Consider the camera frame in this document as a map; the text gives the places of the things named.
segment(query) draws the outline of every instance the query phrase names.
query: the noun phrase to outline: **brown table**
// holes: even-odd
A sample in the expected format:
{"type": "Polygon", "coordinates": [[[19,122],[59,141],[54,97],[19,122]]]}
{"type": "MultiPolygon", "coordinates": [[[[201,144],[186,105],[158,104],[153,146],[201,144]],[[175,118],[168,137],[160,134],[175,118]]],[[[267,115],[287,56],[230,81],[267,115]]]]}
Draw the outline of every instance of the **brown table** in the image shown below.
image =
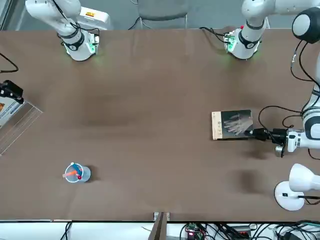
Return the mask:
{"type": "MultiPolygon", "coordinates": [[[[317,206],[289,212],[274,199],[294,163],[320,172],[306,149],[281,159],[271,143],[211,140],[211,111],[252,109],[256,120],[267,105],[302,108],[313,84],[290,74],[297,43],[290,30],[268,30],[245,61],[198,29],[103,31],[98,55],[76,62],[53,31],[0,32],[0,51],[20,68],[1,81],[44,111],[1,157],[0,219],[318,219],[317,206]],[[92,180],[63,180],[70,162],[92,180]]],[[[304,53],[312,75],[318,52],[304,53]]],[[[262,120],[281,127],[288,114],[269,109],[262,120]]]]}

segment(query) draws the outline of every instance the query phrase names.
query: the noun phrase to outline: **hand image on book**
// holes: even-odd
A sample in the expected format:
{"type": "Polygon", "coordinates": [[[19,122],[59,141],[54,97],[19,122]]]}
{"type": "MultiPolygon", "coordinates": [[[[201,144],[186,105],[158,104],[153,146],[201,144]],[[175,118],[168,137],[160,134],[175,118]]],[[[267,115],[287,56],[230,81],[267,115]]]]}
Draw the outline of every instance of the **hand image on book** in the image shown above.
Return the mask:
{"type": "Polygon", "coordinates": [[[253,124],[250,116],[240,114],[233,115],[223,123],[228,133],[234,133],[236,136],[244,133],[253,124]]]}

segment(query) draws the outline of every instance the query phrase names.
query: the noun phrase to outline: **white floor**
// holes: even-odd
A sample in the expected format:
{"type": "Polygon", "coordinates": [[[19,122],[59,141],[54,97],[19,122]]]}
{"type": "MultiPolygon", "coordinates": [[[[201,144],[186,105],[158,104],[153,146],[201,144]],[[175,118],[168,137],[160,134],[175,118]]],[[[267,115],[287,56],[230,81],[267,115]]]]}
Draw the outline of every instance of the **white floor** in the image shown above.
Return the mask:
{"type": "MultiPolygon", "coordinates": [[[[167,225],[167,236],[177,237],[179,239],[180,230],[184,224],[169,223],[167,225]]],[[[59,240],[65,232],[66,223],[64,222],[46,222],[46,223],[0,223],[0,240],[59,240]]],[[[271,225],[260,235],[276,240],[271,225]]],[[[147,240],[153,223],[73,223],[69,231],[69,240],[147,240]]],[[[307,227],[308,230],[320,230],[316,227],[307,227]]],[[[299,232],[292,232],[302,240],[305,238],[299,232]]],[[[312,235],[308,235],[307,240],[314,240],[312,235]]]]}

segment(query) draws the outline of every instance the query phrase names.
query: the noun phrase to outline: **book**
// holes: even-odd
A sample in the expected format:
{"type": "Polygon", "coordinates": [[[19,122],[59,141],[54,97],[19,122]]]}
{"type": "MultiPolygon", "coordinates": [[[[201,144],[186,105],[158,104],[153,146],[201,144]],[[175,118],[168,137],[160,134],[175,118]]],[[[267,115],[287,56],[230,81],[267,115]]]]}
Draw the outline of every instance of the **book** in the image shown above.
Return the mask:
{"type": "Polygon", "coordinates": [[[254,129],[251,110],[213,111],[211,113],[213,140],[248,139],[245,131],[254,129]]]}

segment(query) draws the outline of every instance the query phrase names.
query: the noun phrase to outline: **clear plastic cup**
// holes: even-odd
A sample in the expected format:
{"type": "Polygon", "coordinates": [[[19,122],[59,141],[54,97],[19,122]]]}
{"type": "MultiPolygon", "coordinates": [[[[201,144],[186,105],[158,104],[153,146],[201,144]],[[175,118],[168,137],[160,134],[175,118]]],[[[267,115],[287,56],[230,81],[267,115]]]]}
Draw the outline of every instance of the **clear plastic cup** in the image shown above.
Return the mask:
{"type": "Polygon", "coordinates": [[[81,171],[81,179],[79,179],[78,176],[75,174],[66,176],[65,179],[71,184],[87,182],[90,179],[91,171],[87,166],[82,166],[79,163],[74,163],[74,162],[70,163],[70,165],[65,169],[64,174],[73,172],[75,170],[73,167],[74,164],[77,165],[77,167],[81,171]]]}

